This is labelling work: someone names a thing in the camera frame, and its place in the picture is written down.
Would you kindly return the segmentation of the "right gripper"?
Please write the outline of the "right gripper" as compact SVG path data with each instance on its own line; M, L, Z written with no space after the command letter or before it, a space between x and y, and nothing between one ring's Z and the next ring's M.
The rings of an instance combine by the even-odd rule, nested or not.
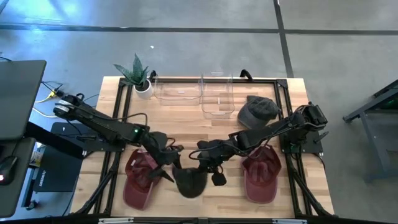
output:
M211 180L215 186L226 184L226 177L221 167L224 161L229 160L236 154L238 144L234 139L212 140L197 142L199 150L199 170L211 173Z

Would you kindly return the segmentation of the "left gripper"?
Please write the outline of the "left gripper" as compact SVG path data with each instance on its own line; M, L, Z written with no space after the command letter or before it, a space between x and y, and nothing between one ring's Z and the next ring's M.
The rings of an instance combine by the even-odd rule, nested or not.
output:
M141 144L159 166L173 164L172 170L180 170L182 169L180 152L184 150L184 147L174 145L174 142L174 138L169 138L162 132L145 133L141 139ZM162 168L156 168L149 172L150 179L157 177L165 178L172 183L175 182Z

